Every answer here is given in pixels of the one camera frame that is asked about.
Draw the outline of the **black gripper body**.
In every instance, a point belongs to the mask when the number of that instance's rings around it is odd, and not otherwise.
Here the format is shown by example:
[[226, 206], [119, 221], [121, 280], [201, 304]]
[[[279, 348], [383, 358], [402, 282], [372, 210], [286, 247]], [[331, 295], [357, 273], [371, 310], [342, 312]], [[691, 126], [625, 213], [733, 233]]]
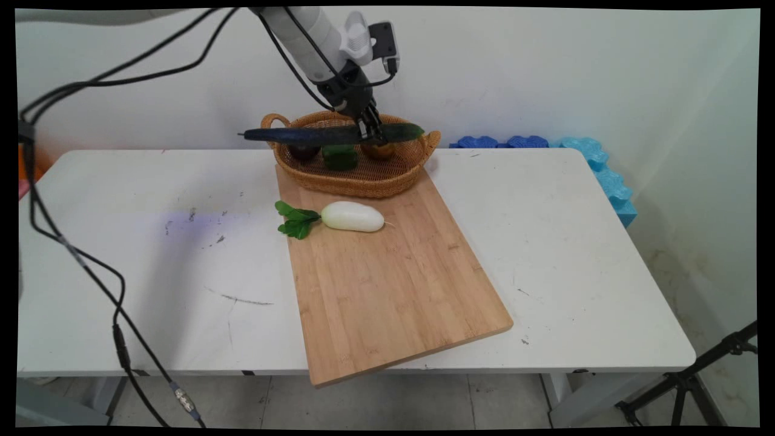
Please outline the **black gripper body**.
[[379, 118], [374, 83], [357, 64], [345, 63], [337, 76], [316, 82], [315, 86], [337, 113], [354, 121], [376, 121]]

